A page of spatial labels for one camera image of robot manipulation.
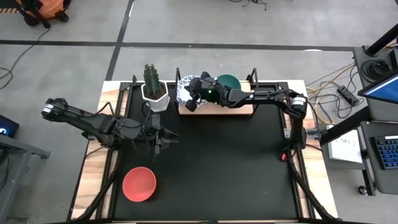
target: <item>concrete floor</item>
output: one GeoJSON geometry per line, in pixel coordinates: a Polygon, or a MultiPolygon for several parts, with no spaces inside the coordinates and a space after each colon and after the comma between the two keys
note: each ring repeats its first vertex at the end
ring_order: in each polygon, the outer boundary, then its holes
{"type": "MultiPolygon", "coordinates": [[[[371,44],[398,21],[394,0],[275,0],[262,5],[228,0],[135,0],[124,42],[360,46],[371,44]]],[[[115,42],[128,0],[73,1],[70,21],[52,21],[42,40],[115,42]]],[[[0,40],[36,40],[45,29],[27,27],[19,14],[0,14],[0,40]]],[[[0,67],[10,68],[27,45],[0,45],[0,67]]],[[[67,124],[41,118],[47,98],[64,97],[71,105],[94,111],[114,47],[35,46],[14,69],[14,79],[0,90],[0,114],[21,124],[16,138],[52,151],[47,161],[34,160],[14,204],[13,216],[28,223],[61,222],[67,217],[87,140],[67,124]]],[[[301,50],[168,49],[123,47],[113,80],[141,77],[153,62],[160,77],[230,73],[244,78],[253,67],[260,79],[301,79],[306,83],[353,61],[351,52],[301,50]]],[[[349,78],[336,81],[347,85],[349,78]]],[[[360,89],[358,76],[354,78],[360,89]]],[[[335,93],[329,88],[324,93],[335,93]]],[[[357,111],[366,103],[355,107],[357,111]]],[[[325,106],[334,122],[335,106],[325,106]]],[[[393,223],[398,196],[358,195],[359,170],[328,169],[340,218],[393,223]]]]}

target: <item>red bowl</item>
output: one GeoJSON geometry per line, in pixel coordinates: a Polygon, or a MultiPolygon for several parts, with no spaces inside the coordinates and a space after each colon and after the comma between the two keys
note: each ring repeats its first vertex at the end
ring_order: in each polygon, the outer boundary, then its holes
{"type": "Polygon", "coordinates": [[[155,174],[146,167],[130,170],[123,180],[123,193],[132,202],[147,200],[156,188],[155,174]]]}

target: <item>white hexagonal pot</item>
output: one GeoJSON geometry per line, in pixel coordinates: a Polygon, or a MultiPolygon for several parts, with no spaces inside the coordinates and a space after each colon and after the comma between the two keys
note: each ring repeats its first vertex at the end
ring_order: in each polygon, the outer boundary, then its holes
{"type": "Polygon", "coordinates": [[[152,99],[146,98],[145,95],[144,95],[144,86],[145,86],[145,84],[141,85],[142,99],[143,100],[147,100],[147,101],[150,102],[150,106],[152,108],[152,111],[155,112],[155,113],[161,112],[161,111],[165,111],[167,109],[167,106],[169,105],[169,102],[170,102],[169,89],[167,88],[166,82],[162,81],[162,80],[159,80],[159,82],[166,89],[166,94],[164,94],[158,100],[152,100],[152,99]]]}

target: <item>potted cactus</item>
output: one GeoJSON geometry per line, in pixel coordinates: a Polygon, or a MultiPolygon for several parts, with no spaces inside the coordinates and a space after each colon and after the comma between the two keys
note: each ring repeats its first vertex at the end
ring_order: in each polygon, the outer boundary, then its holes
{"type": "Polygon", "coordinates": [[[154,64],[145,65],[144,81],[141,86],[142,99],[150,102],[153,112],[165,111],[170,101],[169,91],[166,82],[159,80],[154,64]]]}

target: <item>keyboard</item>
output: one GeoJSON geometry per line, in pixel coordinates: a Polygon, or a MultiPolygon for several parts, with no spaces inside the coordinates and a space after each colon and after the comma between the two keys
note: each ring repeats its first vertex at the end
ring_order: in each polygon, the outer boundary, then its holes
{"type": "Polygon", "coordinates": [[[398,138],[386,138],[383,136],[373,139],[377,147],[380,166],[382,169],[398,169],[398,138]]]}

